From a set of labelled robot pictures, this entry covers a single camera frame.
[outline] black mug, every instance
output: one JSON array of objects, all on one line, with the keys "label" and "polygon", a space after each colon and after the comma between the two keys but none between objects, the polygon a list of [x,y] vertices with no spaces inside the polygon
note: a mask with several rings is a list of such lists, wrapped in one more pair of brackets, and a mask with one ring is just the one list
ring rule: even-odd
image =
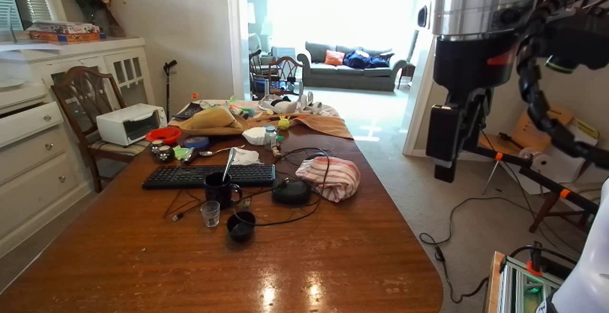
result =
[{"label": "black mug", "polygon": [[205,199],[220,203],[220,209],[229,208],[233,205],[233,191],[239,194],[239,200],[243,197],[241,188],[234,183],[230,183],[231,177],[226,175],[222,181],[224,173],[211,173],[205,177]]}]

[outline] red bowl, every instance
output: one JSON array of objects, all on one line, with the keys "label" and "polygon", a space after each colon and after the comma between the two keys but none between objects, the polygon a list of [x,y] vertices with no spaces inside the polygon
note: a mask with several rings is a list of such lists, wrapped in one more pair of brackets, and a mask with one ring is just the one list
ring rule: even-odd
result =
[{"label": "red bowl", "polygon": [[166,127],[160,129],[154,129],[146,134],[146,140],[152,142],[153,140],[160,139],[165,144],[175,144],[178,138],[182,135],[182,130],[176,127]]}]

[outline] small glass cup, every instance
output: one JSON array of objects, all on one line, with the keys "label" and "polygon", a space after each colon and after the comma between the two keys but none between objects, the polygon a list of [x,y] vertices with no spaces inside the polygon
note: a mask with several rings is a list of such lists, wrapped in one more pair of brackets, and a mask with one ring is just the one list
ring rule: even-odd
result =
[{"label": "small glass cup", "polygon": [[201,205],[201,215],[208,228],[218,226],[220,223],[220,203],[210,200]]}]

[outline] carpet floor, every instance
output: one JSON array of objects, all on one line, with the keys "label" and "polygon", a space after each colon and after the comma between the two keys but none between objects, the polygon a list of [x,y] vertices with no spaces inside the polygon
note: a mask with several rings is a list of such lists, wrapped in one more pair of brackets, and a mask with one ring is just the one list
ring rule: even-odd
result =
[{"label": "carpet floor", "polygon": [[[444,183],[433,178],[433,163],[425,157],[402,155],[405,131],[402,116],[407,103],[407,88],[395,92],[345,91],[311,89],[315,100],[335,107],[356,137],[356,143],[404,216],[415,235],[430,233],[440,240],[448,234],[448,216],[453,207],[470,196],[480,196],[492,169],[492,163],[459,161],[454,183]],[[370,112],[367,107],[379,109]],[[525,205],[517,184],[499,168],[487,194],[505,196]],[[96,196],[88,196],[61,214],[46,227],[33,235],[8,255],[0,259],[0,291],[22,269],[44,250],[48,243],[78,217]],[[541,205],[539,196],[530,196],[533,209]],[[585,235],[566,222],[548,218],[548,224],[566,242],[581,250]],[[494,251],[509,253],[519,246],[540,241],[551,247],[539,231],[531,234],[528,228],[531,215],[518,207],[500,200],[468,202],[454,214],[453,235],[442,249],[446,257],[449,275],[457,294],[472,291],[487,276]],[[565,244],[544,228],[546,235],[566,252],[572,252]],[[437,268],[444,285],[443,313],[481,312],[485,293],[466,298],[461,304],[449,299],[442,265],[433,258],[433,247],[424,245]]]}]

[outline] white cabinet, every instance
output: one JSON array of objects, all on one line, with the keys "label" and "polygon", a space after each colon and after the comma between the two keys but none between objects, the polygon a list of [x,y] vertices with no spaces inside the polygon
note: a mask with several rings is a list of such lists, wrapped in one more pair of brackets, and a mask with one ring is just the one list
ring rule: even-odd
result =
[{"label": "white cabinet", "polygon": [[[27,81],[0,91],[0,159],[20,162],[0,172],[0,257],[93,190],[76,136],[50,90],[74,66],[112,74],[127,105],[155,104],[142,38],[0,53],[0,74]],[[117,109],[109,81],[105,91]],[[78,119],[85,115],[78,100],[66,97],[79,124],[90,125],[88,118]]]}]

